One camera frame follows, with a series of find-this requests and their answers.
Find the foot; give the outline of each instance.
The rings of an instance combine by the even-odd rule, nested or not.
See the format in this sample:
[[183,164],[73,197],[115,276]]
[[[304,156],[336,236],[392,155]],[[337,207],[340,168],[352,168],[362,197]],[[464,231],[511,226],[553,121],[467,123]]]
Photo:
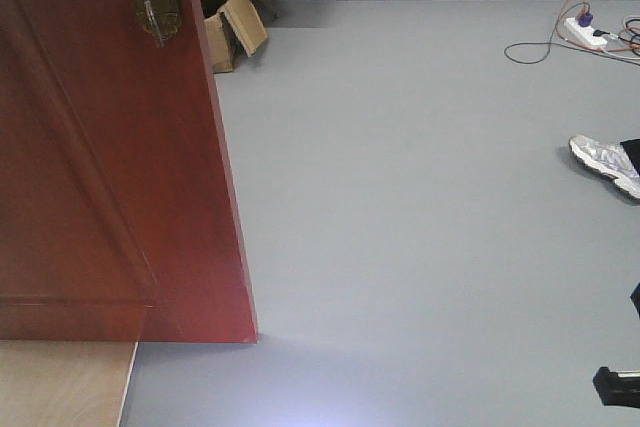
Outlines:
[[640,200],[640,175],[620,144],[607,144],[576,135],[569,139],[569,147],[589,169],[612,179],[616,187]]

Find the white power strip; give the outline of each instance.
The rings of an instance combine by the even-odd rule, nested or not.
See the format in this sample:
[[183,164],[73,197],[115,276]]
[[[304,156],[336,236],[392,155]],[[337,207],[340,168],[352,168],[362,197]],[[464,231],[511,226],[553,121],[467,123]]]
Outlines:
[[586,45],[592,49],[604,49],[607,46],[607,39],[604,37],[594,37],[593,32],[595,29],[591,26],[589,27],[580,27],[578,21],[570,17],[565,19],[564,25],[573,36],[578,39],[578,42]]

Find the sneaker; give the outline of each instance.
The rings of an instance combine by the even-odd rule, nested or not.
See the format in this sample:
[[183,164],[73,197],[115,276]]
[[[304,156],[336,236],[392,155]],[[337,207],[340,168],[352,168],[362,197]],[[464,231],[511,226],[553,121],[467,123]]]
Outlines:
[[620,190],[640,200],[640,175],[620,144],[608,144],[576,135],[569,139],[573,155],[589,169],[612,179]]

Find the flattened cardboard piece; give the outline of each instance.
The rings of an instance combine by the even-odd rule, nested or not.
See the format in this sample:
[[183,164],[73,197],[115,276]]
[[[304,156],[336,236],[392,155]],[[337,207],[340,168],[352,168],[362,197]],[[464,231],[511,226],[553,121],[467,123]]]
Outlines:
[[227,19],[249,57],[267,40],[267,31],[251,0],[227,0],[218,11]]
[[233,72],[233,56],[235,54],[235,42],[231,27],[225,22],[219,13],[204,20],[209,52],[215,73]]

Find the door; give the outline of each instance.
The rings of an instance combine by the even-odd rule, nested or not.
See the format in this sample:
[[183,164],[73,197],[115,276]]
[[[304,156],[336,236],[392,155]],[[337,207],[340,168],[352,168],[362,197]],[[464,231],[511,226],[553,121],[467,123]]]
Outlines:
[[0,0],[0,338],[254,342],[199,0]]

